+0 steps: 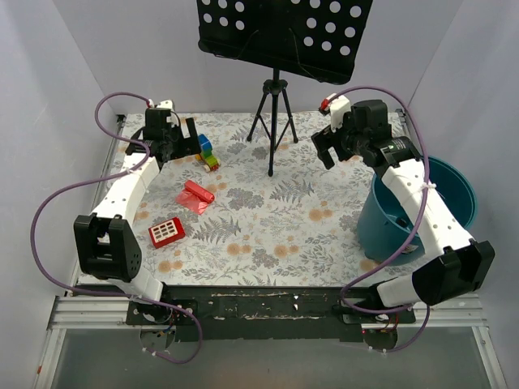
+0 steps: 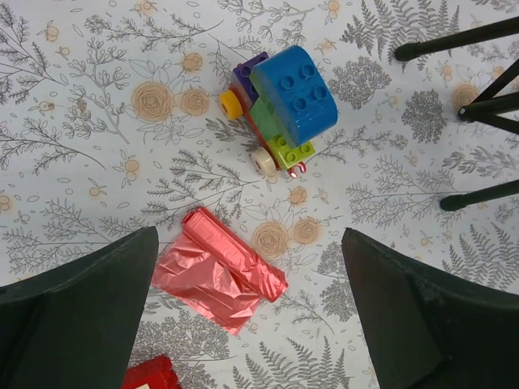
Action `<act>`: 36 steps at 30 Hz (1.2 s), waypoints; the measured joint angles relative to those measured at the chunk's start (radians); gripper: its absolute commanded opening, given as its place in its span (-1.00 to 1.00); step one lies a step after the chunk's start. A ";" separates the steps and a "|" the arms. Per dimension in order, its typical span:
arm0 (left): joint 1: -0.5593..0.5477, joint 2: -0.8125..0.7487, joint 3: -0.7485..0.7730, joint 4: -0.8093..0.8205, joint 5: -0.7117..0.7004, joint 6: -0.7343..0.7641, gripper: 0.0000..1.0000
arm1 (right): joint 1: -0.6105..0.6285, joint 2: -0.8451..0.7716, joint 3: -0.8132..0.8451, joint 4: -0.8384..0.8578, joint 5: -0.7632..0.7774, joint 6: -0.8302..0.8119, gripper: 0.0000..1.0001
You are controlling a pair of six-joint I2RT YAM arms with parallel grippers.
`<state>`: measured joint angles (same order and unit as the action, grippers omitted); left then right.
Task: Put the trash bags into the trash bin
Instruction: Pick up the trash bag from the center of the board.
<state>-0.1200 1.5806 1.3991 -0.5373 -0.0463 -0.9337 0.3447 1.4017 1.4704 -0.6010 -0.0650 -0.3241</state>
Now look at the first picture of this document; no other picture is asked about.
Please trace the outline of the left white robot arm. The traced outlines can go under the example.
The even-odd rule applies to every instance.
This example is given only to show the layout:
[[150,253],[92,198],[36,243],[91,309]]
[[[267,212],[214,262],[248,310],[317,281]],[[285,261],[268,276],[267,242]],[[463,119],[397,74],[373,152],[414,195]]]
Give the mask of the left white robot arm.
[[192,118],[187,119],[187,129],[186,137],[171,100],[146,109],[145,125],[131,139],[148,145],[150,156],[142,146],[130,143],[121,168],[124,175],[112,183],[90,215],[78,216],[74,223],[81,271],[110,282],[125,294],[148,298],[144,313],[156,324],[171,318],[173,306],[161,296],[163,284],[142,266],[143,254],[132,224],[163,166],[200,152]]

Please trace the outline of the red trash bag roll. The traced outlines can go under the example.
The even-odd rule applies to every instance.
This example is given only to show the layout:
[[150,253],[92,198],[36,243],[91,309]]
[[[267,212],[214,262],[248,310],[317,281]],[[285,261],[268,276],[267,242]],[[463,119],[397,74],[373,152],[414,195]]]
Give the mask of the red trash bag roll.
[[212,203],[215,200],[214,193],[212,193],[209,190],[206,190],[205,188],[193,182],[192,180],[186,181],[186,183],[184,184],[184,189],[188,193],[194,195],[197,199],[205,203]]

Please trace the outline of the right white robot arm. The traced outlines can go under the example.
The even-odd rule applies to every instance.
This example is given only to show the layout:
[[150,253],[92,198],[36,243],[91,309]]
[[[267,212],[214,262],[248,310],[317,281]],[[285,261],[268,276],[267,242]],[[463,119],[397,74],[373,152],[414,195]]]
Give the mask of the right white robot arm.
[[396,197],[413,224],[410,236],[421,239],[428,260],[407,276],[372,285],[356,310],[382,323],[417,302],[435,306],[477,291],[495,250],[488,241],[476,241],[450,212],[430,179],[425,154],[409,138],[393,136],[387,105],[381,100],[351,104],[343,96],[329,96],[320,112],[330,123],[311,140],[325,168],[334,166],[331,149],[339,160],[362,157]]

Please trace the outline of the red plastic trash bag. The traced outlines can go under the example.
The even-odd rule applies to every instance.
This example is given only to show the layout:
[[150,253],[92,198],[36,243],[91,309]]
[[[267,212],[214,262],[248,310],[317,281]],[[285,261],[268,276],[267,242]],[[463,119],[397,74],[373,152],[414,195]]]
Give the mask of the red plastic trash bag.
[[197,215],[202,215],[209,203],[200,199],[188,190],[182,190],[175,199],[176,203],[189,209]]

